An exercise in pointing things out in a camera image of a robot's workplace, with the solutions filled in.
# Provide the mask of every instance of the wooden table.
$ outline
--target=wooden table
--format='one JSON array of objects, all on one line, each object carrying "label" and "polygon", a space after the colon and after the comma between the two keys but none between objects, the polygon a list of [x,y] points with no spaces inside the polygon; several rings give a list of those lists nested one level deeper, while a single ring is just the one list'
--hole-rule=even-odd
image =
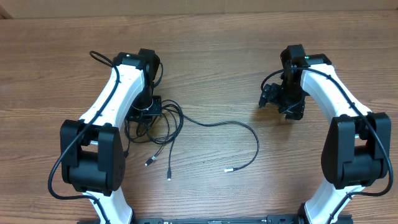
[{"label": "wooden table", "polygon": [[[285,121],[275,106],[259,110],[260,83],[281,68],[279,54],[303,44],[326,54],[364,105],[398,123],[398,12],[300,12],[214,16],[139,16],[0,21],[0,223],[75,223],[96,213],[88,200],[59,201],[47,178],[60,155],[59,129],[95,101],[110,69],[88,52],[109,57],[153,49],[165,66],[155,93],[173,99],[198,121],[236,120],[243,128],[203,128],[185,122],[174,145],[145,161],[153,143],[132,145],[123,191],[138,218],[263,217],[295,213],[319,186],[328,123],[306,98],[301,121]],[[163,134],[158,128],[155,134]],[[391,161],[398,173],[398,132]],[[384,188],[378,180],[369,191]],[[60,171],[55,191],[75,195]],[[358,223],[396,223],[398,188],[385,197],[355,197],[343,213]]]}]

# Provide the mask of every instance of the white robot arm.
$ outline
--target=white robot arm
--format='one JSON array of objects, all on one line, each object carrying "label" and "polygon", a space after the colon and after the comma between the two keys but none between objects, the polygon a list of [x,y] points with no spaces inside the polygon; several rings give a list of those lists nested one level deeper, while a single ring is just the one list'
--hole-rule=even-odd
[{"label": "white robot arm", "polygon": [[[386,114],[374,114],[362,105],[338,79],[334,67],[326,56],[306,56],[302,45],[294,45],[281,53],[281,60],[284,69],[280,72],[284,73],[281,76],[284,81],[281,85],[273,83],[264,86],[266,81],[264,80],[260,108],[266,103],[272,103],[279,107],[280,113],[286,114],[286,119],[301,119],[305,96],[313,97],[330,124],[321,159],[325,178],[298,215],[269,215],[260,219],[260,222],[325,224],[330,220],[331,223],[352,223],[352,220],[345,222],[338,218],[348,200],[334,215],[331,214],[350,192],[360,192],[376,179],[385,177],[387,166],[385,157],[369,135],[366,126],[358,119],[357,112],[351,108],[341,90],[329,79],[332,78],[340,85],[359,112],[366,116],[377,134],[382,136],[381,142],[387,155],[391,121]],[[161,115],[160,100],[152,96],[153,80],[160,60],[153,51],[141,49],[138,55],[120,53],[114,59],[114,63],[119,70],[119,86],[101,116],[82,137],[81,143],[75,144],[73,150],[65,156],[62,161],[62,177],[66,183],[72,184],[76,191],[98,198],[111,223],[130,224],[134,221],[134,210],[126,203],[121,189],[125,159],[119,130],[125,118],[133,121],[151,120],[152,115]],[[111,93],[115,81],[116,71],[113,68],[108,84],[94,105],[80,117],[79,121],[64,122],[60,131],[61,152],[69,145],[71,139],[76,137],[79,130],[96,116],[98,107],[103,105]],[[355,146],[355,138],[367,140],[366,145]],[[81,146],[89,144],[97,144],[98,153],[82,150]],[[100,208],[94,200],[91,202],[101,219],[100,223],[105,224],[106,220],[101,215]],[[148,222],[145,223],[152,224],[150,219],[146,220]],[[168,223],[162,219],[154,220],[156,224]],[[236,220],[172,222],[181,224],[201,223],[201,221],[222,224],[234,223]]]},{"label": "white robot arm", "polygon": [[[160,111],[159,101],[153,102],[153,80],[160,60],[153,50],[141,49],[138,55],[120,53],[113,60],[119,72],[119,83],[112,97],[90,129],[75,144],[62,161],[62,177],[66,183],[83,195],[99,199],[111,223],[130,224],[134,211],[124,199],[121,189],[125,171],[125,154],[121,145],[119,130],[124,119],[152,119],[154,111]],[[71,139],[86,126],[114,89],[117,73],[112,68],[108,83],[79,121],[66,120],[61,127],[61,151]],[[98,152],[86,152],[81,146],[98,145]],[[90,199],[100,217],[106,223],[98,204]]]},{"label": "white robot arm", "polygon": [[[112,127],[122,128],[122,123],[130,110],[132,102],[136,99],[139,93],[144,89],[144,71],[136,69],[135,66],[123,65],[118,66],[120,73],[120,82],[113,97],[106,105],[102,116],[97,118],[94,125],[103,126],[106,123],[112,124]],[[104,90],[95,101],[94,105],[80,117],[80,120],[84,120],[85,123],[90,121],[98,108],[104,103],[105,99],[109,96],[116,81],[116,71],[113,68],[111,77],[104,87]],[[98,144],[96,141],[91,141],[91,144]],[[83,195],[92,195],[98,198],[106,212],[107,217],[112,223],[131,223],[133,217],[133,211],[130,206],[126,203],[122,188],[118,188],[113,191],[110,196],[104,196],[103,193],[86,191]],[[104,218],[101,216],[100,209],[93,200],[90,200],[93,204],[98,216],[101,219],[101,223],[105,223]]]},{"label": "white robot arm", "polygon": [[[325,178],[315,195],[303,206],[302,213],[309,224],[325,224],[329,220],[335,223],[349,201],[339,206],[347,195],[362,191],[387,174],[387,161],[381,149],[351,105],[355,105],[359,113],[372,123],[387,155],[391,121],[385,113],[374,114],[360,103],[337,77],[334,66],[325,55],[306,56],[302,45],[292,45],[281,53],[280,59],[284,69],[278,72],[283,72],[281,79],[284,81],[281,85],[264,86],[269,77],[266,78],[261,87],[259,106],[272,103],[279,107],[280,113],[286,114],[286,119],[301,119],[304,98],[310,95],[326,116],[330,129],[321,159]],[[352,104],[348,103],[342,91]],[[365,146],[355,146],[356,138],[368,141]]]}]

